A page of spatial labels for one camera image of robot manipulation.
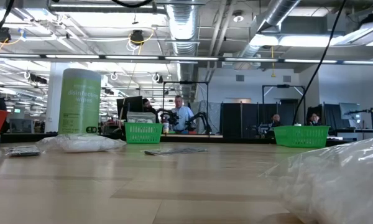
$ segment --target computer monitor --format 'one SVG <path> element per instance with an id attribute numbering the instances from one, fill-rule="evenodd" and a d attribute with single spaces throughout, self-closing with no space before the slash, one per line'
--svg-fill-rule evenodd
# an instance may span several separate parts
<path id="1" fill-rule="evenodd" d="M 359 113 L 354 113 L 360 110 L 361 106 L 359 103 L 340 103 L 341 119 L 360 120 L 361 115 Z"/>
<path id="2" fill-rule="evenodd" d="M 123 99 L 117 99 L 117 115 L 119 119 L 127 119 L 127 112 L 144 112 L 144 106 L 142 105 L 142 96 L 127 97 Z M 122 117 L 120 117 L 120 111 L 123 109 Z"/>

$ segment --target black cable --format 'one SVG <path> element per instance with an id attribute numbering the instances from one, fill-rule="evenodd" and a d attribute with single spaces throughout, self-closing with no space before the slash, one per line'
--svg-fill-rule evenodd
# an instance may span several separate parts
<path id="1" fill-rule="evenodd" d="M 115 2 L 116 4 L 119 4 L 119 5 L 123 6 L 123 7 L 137 8 L 137 7 L 148 5 L 149 3 L 152 2 L 152 0 L 145 0 L 145 1 L 137 3 L 137 4 L 127 4 L 127 3 L 121 2 L 119 0 L 112 0 L 112 2 Z"/>
<path id="2" fill-rule="evenodd" d="M 10 14 L 11 12 L 11 9 L 12 9 L 12 5 L 14 5 L 14 1 L 15 0 L 10 0 L 10 2 L 8 3 L 8 6 L 7 6 L 7 9 L 6 9 L 6 12 L 4 13 L 4 16 L 2 17 L 1 21 L 0 21 L 0 30 L 2 28 L 2 26 L 4 25 L 4 23 L 6 22 L 6 18 L 7 16 Z"/>
<path id="3" fill-rule="evenodd" d="M 306 93 L 307 93 L 308 90 L 310 89 L 310 86 L 311 86 L 311 84 L 312 84 L 313 79 L 316 77 L 316 74 L 318 73 L 319 68 L 321 67 L 321 65 L 322 65 L 322 63 L 323 63 L 323 60 L 325 59 L 326 53 L 328 53 L 328 50 L 329 50 L 329 47 L 330 47 L 330 43 L 331 43 L 331 39 L 332 39 L 333 36 L 334 36 L 334 32 L 335 32 L 335 30 L 336 30 L 336 26 L 337 26 L 338 20 L 339 20 L 339 18 L 340 18 L 340 16 L 341 16 L 341 13 L 343 12 L 343 9 L 344 9 L 344 6 L 346 5 L 346 2 L 347 2 L 347 0 L 343 0 L 343 3 L 342 3 L 341 6 L 340 6 L 340 9 L 339 9 L 339 11 L 338 11 L 338 13 L 337 13 L 336 20 L 335 20 L 335 22 L 334 22 L 334 24 L 333 24 L 333 28 L 332 28 L 331 33 L 330 33 L 329 42 L 328 42 L 328 44 L 327 44 L 327 46 L 326 46 L 326 48 L 325 48 L 325 51 L 323 52 L 322 58 L 321 58 L 321 60 L 320 60 L 320 62 L 319 62 L 319 64 L 318 64 L 318 66 L 317 66 L 315 72 L 313 73 L 310 82 L 309 82 L 308 85 L 306 86 L 306 89 L 305 89 L 305 92 L 304 92 L 303 96 L 301 97 L 300 101 L 299 101 L 298 104 L 297 104 L 297 108 L 296 108 L 296 110 L 295 110 L 295 112 L 294 112 L 293 124 L 295 124 L 295 122 L 296 122 L 296 117 L 297 117 L 298 109 L 299 109 L 299 107 L 301 106 L 301 103 L 302 103 L 302 101 L 304 100 Z"/>

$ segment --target table surface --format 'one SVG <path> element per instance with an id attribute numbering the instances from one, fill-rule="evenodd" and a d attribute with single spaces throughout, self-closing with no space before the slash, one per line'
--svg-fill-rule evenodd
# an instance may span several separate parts
<path id="1" fill-rule="evenodd" d="M 208 152 L 141 152 L 173 147 Z M 303 151 L 164 142 L 109 152 L 50 151 L 39 157 L 7 158 L 0 152 L 0 224 L 301 224 L 258 175 Z"/>

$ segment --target ceiling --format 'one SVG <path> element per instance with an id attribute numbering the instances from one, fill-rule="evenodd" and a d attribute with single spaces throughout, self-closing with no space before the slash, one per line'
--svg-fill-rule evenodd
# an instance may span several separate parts
<path id="1" fill-rule="evenodd" d="M 100 0 L 90 1 L 60 1 L 65 3 L 102 3 Z M 226 40 L 221 45 L 219 54 L 236 53 L 241 51 L 250 41 L 249 28 L 254 16 L 267 9 L 269 1 L 238 1 L 235 10 L 241 10 L 243 21 L 230 20 L 226 30 Z M 218 11 L 221 1 L 206 1 L 199 8 L 198 25 L 198 55 L 207 56 L 210 43 L 213 38 L 214 22 L 218 19 Z M 289 16 L 324 17 L 337 11 L 340 1 L 303 0 Z M 347 11 L 358 12 L 373 7 L 373 1 L 348 1 Z M 58 16 L 49 23 L 24 21 L 16 16 L 16 12 L 10 14 L 4 27 L 10 28 L 11 45 L 1 46 L 1 53 L 28 53 L 28 54 L 114 54 L 114 55 L 171 55 L 173 48 L 168 40 L 171 40 L 168 18 L 163 14 L 136 14 L 136 13 L 100 13 L 100 12 L 56 12 Z M 33 14 L 34 19 L 47 19 L 47 16 Z M 355 22 L 349 22 L 349 26 L 357 26 Z M 141 49 L 131 50 L 129 34 L 133 30 L 143 30 L 146 41 Z M 321 47 L 284 47 L 274 46 L 275 58 L 319 58 L 323 53 Z M 271 49 L 261 48 L 258 52 L 261 57 L 272 57 Z M 370 59 L 373 58 L 373 47 L 335 47 L 330 48 L 327 58 L 336 59 Z M 276 64 L 276 68 L 298 68 L 298 64 Z M 146 97 L 162 94 L 162 91 L 138 91 L 136 88 L 161 88 L 152 80 L 152 75 L 158 73 L 164 80 L 178 81 L 177 64 L 175 63 L 103 63 L 103 62 L 74 62 L 73 68 L 86 68 L 94 70 L 108 77 L 106 86 L 124 87 L 131 90 L 122 90 L 118 96 L 143 95 Z M 262 69 L 272 67 L 271 63 L 262 63 Z M 34 73 L 49 81 L 50 62 L 31 62 L 0 59 L 0 84 L 14 86 L 31 86 L 25 79 L 25 72 Z M 180 93 L 180 87 L 174 85 L 176 91 L 169 93 L 172 98 Z M 47 98 L 47 88 L 17 88 L 14 91 L 23 91 L 30 95 L 41 96 L 41 100 Z M 108 102 L 113 99 L 103 98 Z"/>

